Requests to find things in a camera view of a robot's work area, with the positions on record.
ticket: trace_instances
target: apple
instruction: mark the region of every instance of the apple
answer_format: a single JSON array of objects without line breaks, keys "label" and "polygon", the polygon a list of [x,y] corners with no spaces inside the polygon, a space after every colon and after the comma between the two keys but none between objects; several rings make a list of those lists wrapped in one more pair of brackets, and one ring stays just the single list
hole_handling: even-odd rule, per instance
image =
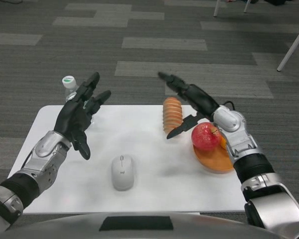
[{"label": "apple", "polygon": [[191,133],[191,141],[196,148],[203,151],[214,150],[220,144],[221,138],[218,129],[209,122],[200,123]]}]

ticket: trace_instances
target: white chair leg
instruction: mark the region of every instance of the white chair leg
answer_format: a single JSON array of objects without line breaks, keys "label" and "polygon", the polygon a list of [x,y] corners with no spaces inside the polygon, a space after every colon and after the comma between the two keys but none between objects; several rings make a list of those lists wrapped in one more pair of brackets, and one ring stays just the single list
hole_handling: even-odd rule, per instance
[{"label": "white chair leg", "polygon": [[247,0],[246,6],[245,6],[245,10],[244,10],[244,13],[247,12],[247,8],[248,8],[248,5],[249,5],[250,2],[251,2],[251,0]]},{"label": "white chair leg", "polygon": [[214,16],[217,16],[219,5],[220,5],[220,0],[217,0],[215,11],[214,11]]},{"label": "white chair leg", "polygon": [[283,69],[283,67],[285,66],[285,64],[287,63],[287,61],[289,60],[289,58],[291,57],[291,55],[293,54],[293,52],[295,51],[298,45],[299,45],[299,35],[297,36],[292,46],[289,48],[289,51],[281,61],[280,65],[277,68],[277,71],[281,71]]}]

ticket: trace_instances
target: black arm segment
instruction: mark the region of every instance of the black arm segment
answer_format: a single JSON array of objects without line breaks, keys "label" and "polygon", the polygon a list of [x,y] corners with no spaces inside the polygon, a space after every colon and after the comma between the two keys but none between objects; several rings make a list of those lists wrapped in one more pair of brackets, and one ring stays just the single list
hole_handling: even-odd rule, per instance
[{"label": "black arm segment", "polygon": [[260,174],[275,172],[266,156],[260,153],[240,158],[234,163],[234,168],[241,183]]},{"label": "black arm segment", "polygon": [[0,186],[13,191],[22,201],[24,209],[39,196],[39,186],[30,176],[23,173],[15,173],[4,180]]}]

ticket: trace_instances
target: bottle cap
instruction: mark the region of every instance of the bottle cap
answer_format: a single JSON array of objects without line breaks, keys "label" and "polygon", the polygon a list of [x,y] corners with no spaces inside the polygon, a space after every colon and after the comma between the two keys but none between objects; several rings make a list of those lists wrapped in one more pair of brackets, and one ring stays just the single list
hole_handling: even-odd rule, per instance
[{"label": "bottle cap", "polygon": [[62,79],[65,88],[71,89],[76,86],[76,81],[73,76],[66,76]]}]

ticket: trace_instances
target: white computer mouse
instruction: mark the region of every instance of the white computer mouse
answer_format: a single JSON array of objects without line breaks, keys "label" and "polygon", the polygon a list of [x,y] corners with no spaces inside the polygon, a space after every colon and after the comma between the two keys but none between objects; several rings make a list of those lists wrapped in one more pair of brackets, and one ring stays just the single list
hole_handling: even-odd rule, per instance
[{"label": "white computer mouse", "polygon": [[112,162],[112,183],[116,190],[126,191],[133,187],[133,160],[128,155],[120,155]]}]

